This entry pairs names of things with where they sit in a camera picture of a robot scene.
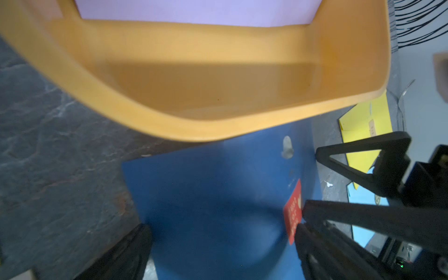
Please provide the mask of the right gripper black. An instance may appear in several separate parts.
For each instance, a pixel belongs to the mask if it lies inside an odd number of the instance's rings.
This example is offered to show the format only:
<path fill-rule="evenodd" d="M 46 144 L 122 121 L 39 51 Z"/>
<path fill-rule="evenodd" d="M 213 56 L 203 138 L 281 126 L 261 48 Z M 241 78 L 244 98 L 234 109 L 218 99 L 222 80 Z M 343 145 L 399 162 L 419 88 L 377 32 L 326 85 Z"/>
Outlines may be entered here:
<path fill-rule="evenodd" d="M 399 195 L 410 165 L 411 136 L 404 131 L 372 136 L 316 150 L 316 160 L 351 182 L 385 198 Z M 418 245 L 436 254 L 448 252 L 448 146 L 436 147 L 428 163 L 415 162 L 401 192 L 411 207 L 369 210 L 362 222 L 372 231 Z M 308 200 L 303 218 L 315 227 L 326 220 L 355 224 L 355 204 Z"/>

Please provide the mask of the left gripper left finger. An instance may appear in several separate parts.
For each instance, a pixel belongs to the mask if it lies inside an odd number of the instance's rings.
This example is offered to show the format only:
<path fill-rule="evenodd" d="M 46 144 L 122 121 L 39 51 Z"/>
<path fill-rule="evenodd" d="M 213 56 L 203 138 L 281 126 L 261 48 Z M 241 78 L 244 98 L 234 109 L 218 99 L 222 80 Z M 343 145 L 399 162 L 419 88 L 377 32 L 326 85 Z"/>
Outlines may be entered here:
<path fill-rule="evenodd" d="M 77 280 L 141 280 L 152 248 L 149 225 L 140 224 L 75 278 Z"/>

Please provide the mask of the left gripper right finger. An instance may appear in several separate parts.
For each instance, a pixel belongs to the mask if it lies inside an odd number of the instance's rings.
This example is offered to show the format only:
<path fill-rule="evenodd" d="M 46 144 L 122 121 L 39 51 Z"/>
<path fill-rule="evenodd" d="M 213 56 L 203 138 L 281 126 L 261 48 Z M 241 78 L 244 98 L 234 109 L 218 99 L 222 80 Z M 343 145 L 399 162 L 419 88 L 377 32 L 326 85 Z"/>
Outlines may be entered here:
<path fill-rule="evenodd" d="M 307 280 L 397 280 L 399 273 L 347 237 L 333 224 L 322 232 L 296 227 L 295 245 Z"/>

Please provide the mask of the light blue envelope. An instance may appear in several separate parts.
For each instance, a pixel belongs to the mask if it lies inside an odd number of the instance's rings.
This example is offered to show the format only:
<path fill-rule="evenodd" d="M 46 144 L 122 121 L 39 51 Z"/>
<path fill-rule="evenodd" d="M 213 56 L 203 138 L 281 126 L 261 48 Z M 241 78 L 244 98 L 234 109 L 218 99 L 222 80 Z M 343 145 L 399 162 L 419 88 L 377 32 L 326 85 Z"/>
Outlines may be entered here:
<path fill-rule="evenodd" d="M 388 207 L 389 202 L 387 198 L 374 194 L 372 191 L 364 188 L 363 186 L 355 186 L 352 182 L 346 186 L 348 192 L 348 200 L 350 204 L 355 204 L 356 220 L 355 224 L 352 224 L 352 235 L 355 242 L 358 245 L 365 248 L 376 232 L 372 231 L 371 227 L 362 227 L 367 225 L 366 222 L 362 222 L 363 219 L 369 215 L 369 210 L 377 210 L 380 207 Z"/>

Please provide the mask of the yellow envelope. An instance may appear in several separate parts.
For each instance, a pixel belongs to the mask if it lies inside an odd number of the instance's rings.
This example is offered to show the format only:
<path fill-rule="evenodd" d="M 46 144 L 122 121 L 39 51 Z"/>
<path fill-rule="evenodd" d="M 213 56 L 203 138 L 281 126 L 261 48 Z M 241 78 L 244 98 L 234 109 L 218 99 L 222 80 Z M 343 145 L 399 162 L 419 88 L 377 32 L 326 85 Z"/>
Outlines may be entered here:
<path fill-rule="evenodd" d="M 338 120 L 344 143 L 392 133 L 389 105 L 386 94 L 354 106 Z M 348 165 L 368 172 L 379 156 L 379 150 L 346 154 Z"/>

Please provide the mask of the navy blue envelope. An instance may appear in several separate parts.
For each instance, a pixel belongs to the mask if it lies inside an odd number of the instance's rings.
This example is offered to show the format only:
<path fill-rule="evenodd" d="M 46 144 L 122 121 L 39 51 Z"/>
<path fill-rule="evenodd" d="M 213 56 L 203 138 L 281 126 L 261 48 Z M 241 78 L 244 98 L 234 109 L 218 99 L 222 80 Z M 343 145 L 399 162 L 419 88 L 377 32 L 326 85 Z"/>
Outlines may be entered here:
<path fill-rule="evenodd" d="M 321 199 L 309 119 L 122 165 L 161 280 L 301 280 L 284 207 Z"/>

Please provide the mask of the yellow plastic storage box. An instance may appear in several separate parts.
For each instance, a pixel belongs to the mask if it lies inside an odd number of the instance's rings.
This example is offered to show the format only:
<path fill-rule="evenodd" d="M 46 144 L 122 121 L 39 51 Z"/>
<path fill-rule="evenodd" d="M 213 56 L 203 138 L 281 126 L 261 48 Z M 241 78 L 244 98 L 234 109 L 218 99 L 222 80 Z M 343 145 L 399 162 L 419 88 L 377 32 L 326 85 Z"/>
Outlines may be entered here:
<path fill-rule="evenodd" d="M 189 142 L 232 138 L 378 98 L 386 1 L 323 1 L 309 25 L 87 21 L 73 1 L 2 1 L 1 37 L 83 105 Z"/>

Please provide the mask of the purple envelope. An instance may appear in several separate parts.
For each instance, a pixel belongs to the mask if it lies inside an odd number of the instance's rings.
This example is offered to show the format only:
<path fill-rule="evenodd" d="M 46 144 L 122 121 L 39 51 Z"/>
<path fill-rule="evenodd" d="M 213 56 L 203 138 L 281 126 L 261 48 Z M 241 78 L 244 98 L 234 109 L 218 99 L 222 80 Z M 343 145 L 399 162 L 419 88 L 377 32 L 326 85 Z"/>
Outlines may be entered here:
<path fill-rule="evenodd" d="M 77 1 L 83 19 L 272 28 L 308 25 L 320 1 Z"/>

